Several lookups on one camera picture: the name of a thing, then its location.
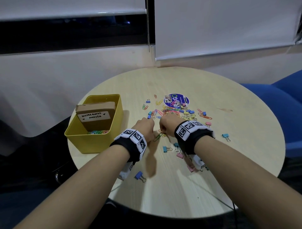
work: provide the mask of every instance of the table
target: table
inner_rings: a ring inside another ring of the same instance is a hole
[[[99,84],[79,104],[89,95],[120,94],[124,130],[147,117],[149,111],[162,109],[164,103],[156,106],[156,101],[171,93],[187,96],[189,109],[206,111],[213,118],[198,116],[198,121],[211,121],[217,140],[240,151],[273,175],[279,174],[285,158],[285,142],[278,120],[255,94],[225,77],[184,67],[138,69]],[[151,103],[143,110],[147,99]],[[158,131],[159,119],[154,121],[154,130]],[[229,134],[231,142],[221,136],[224,133]],[[191,173],[174,150],[163,152],[163,146],[174,149],[174,142],[176,139],[170,137],[151,142],[129,177],[116,180],[109,198],[131,209],[163,217],[201,218],[231,211],[231,200],[210,171]],[[68,146],[78,169],[97,155],[81,154],[70,141]],[[138,171],[147,178],[145,183],[134,179]]]

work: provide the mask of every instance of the round sticker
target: round sticker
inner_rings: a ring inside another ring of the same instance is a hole
[[[183,103],[188,105],[189,99],[182,94],[169,94],[169,95],[165,95],[164,103],[168,107],[179,108]]]

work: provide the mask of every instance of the fist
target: fist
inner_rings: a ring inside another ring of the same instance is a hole
[[[150,142],[154,139],[153,128],[154,120],[146,118],[138,120],[136,124],[132,127],[132,129],[135,129],[139,131],[142,135],[144,135],[146,142]]]
[[[174,137],[176,127],[183,121],[185,120],[178,117],[176,114],[167,113],[165,116],[160,118],[159,127],[164,133]]]

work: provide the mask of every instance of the chair seat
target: chair seat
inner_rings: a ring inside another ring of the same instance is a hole
[[[272,85],[242,84],[242,86],[265,102],[278,119],[287,145],[286,156],[302,156],[302,104]]]

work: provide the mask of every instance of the right forearm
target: right forearm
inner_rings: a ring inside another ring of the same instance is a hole
[[[259,227],[299,228],[301,195],[261,166],[209,136],[195,145],[218,183]]]

